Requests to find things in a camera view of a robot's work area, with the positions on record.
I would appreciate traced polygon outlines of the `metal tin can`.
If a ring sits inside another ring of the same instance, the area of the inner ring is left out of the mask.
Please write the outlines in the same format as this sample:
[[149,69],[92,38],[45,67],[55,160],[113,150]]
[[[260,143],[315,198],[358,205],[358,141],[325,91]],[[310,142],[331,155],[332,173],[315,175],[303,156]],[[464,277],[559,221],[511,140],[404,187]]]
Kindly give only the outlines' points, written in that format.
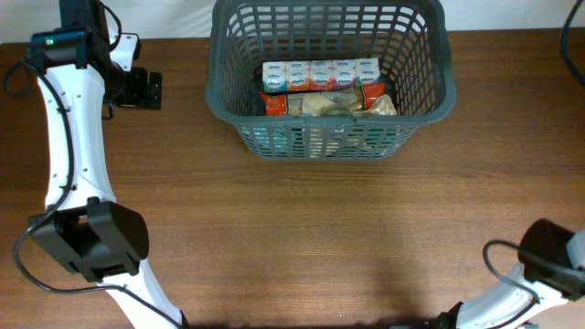
[[324,117],[352,117],[353,113],[345,106],[336,105],[328,108],[324,114]]

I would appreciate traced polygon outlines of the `green lid jar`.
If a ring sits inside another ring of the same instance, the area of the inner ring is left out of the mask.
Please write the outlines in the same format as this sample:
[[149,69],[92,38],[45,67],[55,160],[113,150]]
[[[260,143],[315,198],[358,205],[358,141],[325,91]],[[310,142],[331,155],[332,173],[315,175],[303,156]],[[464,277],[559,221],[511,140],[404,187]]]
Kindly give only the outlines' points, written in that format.
[[367,132],[365,145],[371,148],[385,148],[394,143],[396,131],[391,128],[372,128]]

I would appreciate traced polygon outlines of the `Kleenex tissue multipack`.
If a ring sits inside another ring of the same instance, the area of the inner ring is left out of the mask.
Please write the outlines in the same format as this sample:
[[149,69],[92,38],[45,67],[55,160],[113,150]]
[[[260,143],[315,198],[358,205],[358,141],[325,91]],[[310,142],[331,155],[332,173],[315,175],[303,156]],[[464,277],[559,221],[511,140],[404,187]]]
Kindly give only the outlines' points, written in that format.
[[379,82],[376,58],[264,62],[261,81],[266,93],[331,91]]

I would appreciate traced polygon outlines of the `teal wet wipes packet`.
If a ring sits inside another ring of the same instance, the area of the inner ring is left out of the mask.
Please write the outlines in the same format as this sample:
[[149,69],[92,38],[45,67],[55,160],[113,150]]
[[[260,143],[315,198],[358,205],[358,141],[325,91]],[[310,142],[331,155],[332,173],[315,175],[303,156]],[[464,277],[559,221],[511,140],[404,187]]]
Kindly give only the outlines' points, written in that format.
[[289,152],[289,138],[282,127],[239,128],[240,137],[254,154],[261,156],[280,156]]

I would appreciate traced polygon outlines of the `orange pasta packet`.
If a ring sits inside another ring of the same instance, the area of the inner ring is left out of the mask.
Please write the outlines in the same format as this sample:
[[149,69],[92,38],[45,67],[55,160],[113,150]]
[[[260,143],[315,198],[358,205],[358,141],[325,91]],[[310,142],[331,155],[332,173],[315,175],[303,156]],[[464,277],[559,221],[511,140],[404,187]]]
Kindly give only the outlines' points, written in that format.
[[304,115],[301,115],[301,109],[305,95],[322,95],[330,101],[348,104],[351,110],[367,110],[376,98],[384,94],[388,95],[386,93],[387,86],[385,83],[377,83],[335,91],[312,91],[272,96],[262,93],[261,97],[264,100],[266,114],[268,116],[290,115],[293,117],[302,117]]

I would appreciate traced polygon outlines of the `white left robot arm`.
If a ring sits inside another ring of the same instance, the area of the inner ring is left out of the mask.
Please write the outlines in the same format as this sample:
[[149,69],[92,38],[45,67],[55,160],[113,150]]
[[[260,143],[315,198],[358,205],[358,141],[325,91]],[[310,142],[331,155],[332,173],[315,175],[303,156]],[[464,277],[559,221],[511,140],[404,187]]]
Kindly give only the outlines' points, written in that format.
[[26,236],[87,292],[107,292],[137,328],[184,328],[186,318],[165,296],[147,259],[144,218],[121,206],[105,161],[102,124],[117,107],[159,110],[162,76],[139,68],[135,34],[100,1],[61,0],[59,28],[36,33],[26,65],[37,74],[49,143],[45,212]]

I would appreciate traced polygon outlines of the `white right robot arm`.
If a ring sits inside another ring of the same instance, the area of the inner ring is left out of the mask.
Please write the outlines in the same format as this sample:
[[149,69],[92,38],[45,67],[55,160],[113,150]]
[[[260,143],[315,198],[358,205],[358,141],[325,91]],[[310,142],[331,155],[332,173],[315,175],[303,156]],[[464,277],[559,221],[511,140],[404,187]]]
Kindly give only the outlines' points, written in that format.
[[[506,275],[489,259],[490,248],[516,252],[518,263]],[[482,295],[441,313],[432,328],[518,328],[535,315],[584,297],[584,232],[573,232],[541,218],[518,244],[493,239],[483,246],[486,268],[498,283]]]

